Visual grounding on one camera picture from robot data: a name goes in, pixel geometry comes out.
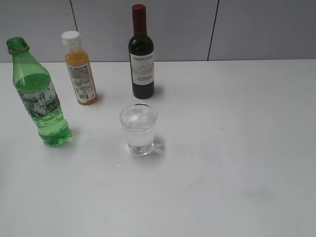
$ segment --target white bottle cap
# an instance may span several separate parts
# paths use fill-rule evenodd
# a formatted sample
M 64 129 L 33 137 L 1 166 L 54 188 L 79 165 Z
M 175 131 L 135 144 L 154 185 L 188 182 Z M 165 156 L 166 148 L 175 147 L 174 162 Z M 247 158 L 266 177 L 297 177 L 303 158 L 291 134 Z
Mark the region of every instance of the white bottle cap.
M 72 47 L 81 45 L 82 39 L 78 31 L 66 31 L 61 35 L 64 46 Z

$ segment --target bottle shoulder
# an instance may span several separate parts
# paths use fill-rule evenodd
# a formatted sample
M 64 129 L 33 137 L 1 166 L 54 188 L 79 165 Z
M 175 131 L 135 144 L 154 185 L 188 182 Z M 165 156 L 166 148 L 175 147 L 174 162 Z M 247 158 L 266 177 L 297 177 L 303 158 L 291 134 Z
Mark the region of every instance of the bottle shoulder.
M 28 75 L 39 74 L 50 77 L 47 69 L 39 63 L 30 52 L 13 56 L 13 82 L 25 78 Z
M 83 64 L 89 63 L 89 56 L 83 50 L 75 50 L 68 52 L 65 57 L 66 63 L 69 66 L 81 66 Z
M 128 44 L 129 52 L 135 55 L 150 54 L 154 50 L 154 43 L 149 36 L 133 36 Z

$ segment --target red bottle cap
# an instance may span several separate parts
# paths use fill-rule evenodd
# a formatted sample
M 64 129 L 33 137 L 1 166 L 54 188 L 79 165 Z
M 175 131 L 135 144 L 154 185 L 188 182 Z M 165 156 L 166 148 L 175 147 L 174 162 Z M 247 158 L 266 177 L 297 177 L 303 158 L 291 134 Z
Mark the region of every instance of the red bottle cap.
M 147 35 L 145 5 L 135 4 L 132 9 L 134 35 Z

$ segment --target orange juice bottle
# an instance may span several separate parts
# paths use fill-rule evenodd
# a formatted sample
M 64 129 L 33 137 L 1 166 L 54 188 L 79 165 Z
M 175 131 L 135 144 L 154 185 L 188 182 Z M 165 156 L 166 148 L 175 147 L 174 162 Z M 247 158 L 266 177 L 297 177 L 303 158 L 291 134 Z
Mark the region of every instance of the orange juice bottle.
M 97 100 L 88 54 L 83 51 L 82 39 L 77 31 L 67 31 L 61 35 L 66 47 L 66 64 L 77 101 L 81 105 L 91 105 Z

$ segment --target gray wall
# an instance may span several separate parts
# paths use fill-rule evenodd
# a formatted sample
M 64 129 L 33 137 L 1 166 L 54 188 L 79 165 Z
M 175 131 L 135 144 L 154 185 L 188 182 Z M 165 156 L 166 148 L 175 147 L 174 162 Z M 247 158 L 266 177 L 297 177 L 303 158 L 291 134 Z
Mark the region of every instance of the gray wall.
M 316 0 L 220 0 L 210 60 L 316 58 Z
M 72 0 L 92 61 L 128 60 L 135 3 Z M 316 58 L 315 0 L 219 0 L 215 23 L 218 0 L 141 3 L 156 61 Z M 70 0 L 2 0 L 0 29 L 0 62 L 11 61 L 5 41 L 13 36 L 24 37 L 39 61 L 61 62 L 60 36 L 76 26 Z

